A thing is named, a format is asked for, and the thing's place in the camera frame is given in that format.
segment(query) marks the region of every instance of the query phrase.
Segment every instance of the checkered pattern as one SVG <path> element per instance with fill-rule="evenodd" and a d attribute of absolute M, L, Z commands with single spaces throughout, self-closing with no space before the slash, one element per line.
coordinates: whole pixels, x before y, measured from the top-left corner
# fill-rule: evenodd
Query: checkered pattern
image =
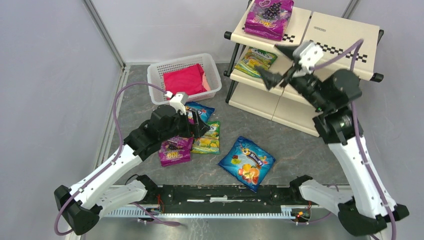
<path fill-rule="evenodd" d="M 331 53 L 331 54 L 337 54 L 337 55 L 340 55 L 340 54 L 342 54 L 343 53 L 343 49 L 341 49 L 341 48 L 336 48 L 336 47 L 334 47 L 334 46 L 328 46 L 327 44 L 322 44 L 322 43 L 320 43 L 320 42 L 317 42 L 316 43 L 318 46 L 320 46 L 321 48 L 322 48 L 322 51 L 323 52 L 327 52 L 327 53 Z M 350 58 L 353 58 L 353 56 L 354 56 L 354 53 L 353 52 L 349 52 L 347 55 L 346 55 L 346 58 L 347 59 L 350 59 Z M 366 55 L 366 54 L 360 54 L 359 52 L 358 52 L 358 55 L 356 56 L 356 61 L 359 61 L 359 60 L 361 60 L 363 63 L 366 63 L 367 62 L 367 57 L 368 57 L 368 55 Z"/>
<path fill-rule="evenodd" d="M 289 41 L 290 43 L 293 43 L 295 41 L 295 36 L 294 35 L 287 35 L 284 33 L 284 36 L 282 36 L 282 40 L 283 41 Z"/>

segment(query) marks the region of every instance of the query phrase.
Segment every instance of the green snack bag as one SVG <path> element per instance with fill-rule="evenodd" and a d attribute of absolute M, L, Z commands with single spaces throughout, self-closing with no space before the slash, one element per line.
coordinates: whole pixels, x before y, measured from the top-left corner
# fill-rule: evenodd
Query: green snack bag
<path fill-rule="evenodd" d="M 261 78 L 261 75 L 255 69 L 255 66 L 260 66 L 265 70 L 268 70 L 276 60 L 277 55 L 274 53 L 260 50 L 254 47 L 249 47 L 243 59 L 241 59 L 237 65 L 235 65 L 235 69 L 240 70 L 254 78 Z"/>
<path fill-rule="evenodd" d="M 191 152 L 194 154 L 220 154 L 221 123 L 210 121 L 207 124 L 210 126 L 210 130 L 193 142 Z"/>

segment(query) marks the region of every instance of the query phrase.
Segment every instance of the candy package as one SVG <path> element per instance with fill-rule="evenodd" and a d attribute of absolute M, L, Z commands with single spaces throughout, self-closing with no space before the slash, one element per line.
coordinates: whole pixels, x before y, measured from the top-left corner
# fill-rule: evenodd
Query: candy package
<path fill-rule="evenodd" d="M 275 161 L 253 141 L 239 136 L 218 165 L 256 193 Z"/>
<path fill-rule="evenodd" d="M 274 53 L 249 47 L 243 59 L 235 65 L 235 69 L 254 78 L 262 78 L 261 74 L 255 69 L 255 66 L 268 70 L 276 60 L 277 55 Z"/>
<path fill-rule="evenodd" d="M 210 130 L 201 138 L 195 139 L 191 152 L 194 154 L 220 154 L 220 127 L 219 121 L 207 123 Z"/>
<path fill-rule="evenodd" d="M 254 0 L 244 31 L 259 37 L 281 41 L 292 16 L 293 0 Z"/>
<path fill-rule="evenodd" d="M 203 106 L 202 104 L 199 104 L 197 102 L 194 101 L 190 101 L 187 102 L 185 104 L 185 110 L 190 110 L 190 111 L 197 111 L 197 113 L 199 114 L 201 120 L 205 123 L 208 122 L 209 118 L 211 117 L 211 115 L 214 113 L 215 108 L 213 107 L 207 107 L 207 106 Z M 188 121 L 193 124 L 193 114 L 191 112 L 188 112 Z"/>
<path fill-rule="evenodd" d="M 191 160 L 190 149 L 192 149 L 192 144 L 192 137 L 184 138 L 179 136 L 162 142 L 158 151 L 162 167 L 189 162 Z"/>

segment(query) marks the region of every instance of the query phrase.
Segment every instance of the white laundry basket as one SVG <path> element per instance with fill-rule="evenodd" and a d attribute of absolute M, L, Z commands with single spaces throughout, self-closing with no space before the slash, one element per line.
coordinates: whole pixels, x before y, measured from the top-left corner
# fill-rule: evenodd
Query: white laundry basket
<path fill-rule="evenodd" d="M 200 101 L 213 98 L 215 93 L 218 92 L 223 85 L 221 84 L 221 77 L 218 73 L 217 65 L 212 59 L 212 56 L 208 53 L 186 56 L 152 64 L 147 68 L 147 82 L 165 90 L 164 73 L 185 69 L 195 64 L 200 64 L 203 68 L 207 77 L 207 83 L 210 86 L 210 91 L 189 95 L 187 101 Z M 149 87 L 148 92 L 152 103 L 156 105 L 169 103 L 169 100 L 167 100 L 167 97 L 161 91 L 154 89 L 153 87 Z"/>

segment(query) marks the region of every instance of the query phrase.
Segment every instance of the gray marble tabletop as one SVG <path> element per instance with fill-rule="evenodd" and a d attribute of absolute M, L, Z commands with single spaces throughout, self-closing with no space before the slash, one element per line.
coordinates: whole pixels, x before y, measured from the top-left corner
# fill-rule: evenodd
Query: gray marble tabletop
<path fill-rule="evenodd" d="M 147 65 L 131 66 L 127 83 L 147 81 Z M 347 184 L 343 170 L 327 145 L 318 138 L 243 111 L 225 103 L 231 80 L 223 76 L 228 64 L 217 64 L 222 89 L 215 97 L 199 103 L 215 108 L 209 121 L 220 121 L 220 154 L 191 154 L 191 161 L 162 167 L 158 154 L 126 173 L 116 184 L 122 185 L 133 174 L 148 175 L 157 184 L 223 185 L 239 182 L 217 163 L 230 151 L 239 136 L 254 141 L 273 155 L 276 162 L 262 185 L 287 185 L 296 176 L 309 175 L 322 184 Z M 127 89 L 119 112 L 119 124 L 124 136 L 150 118 L 157 107 L 151 102 L 146 86 Z M 110 148 L 118 148 L 115 132 Z"/>

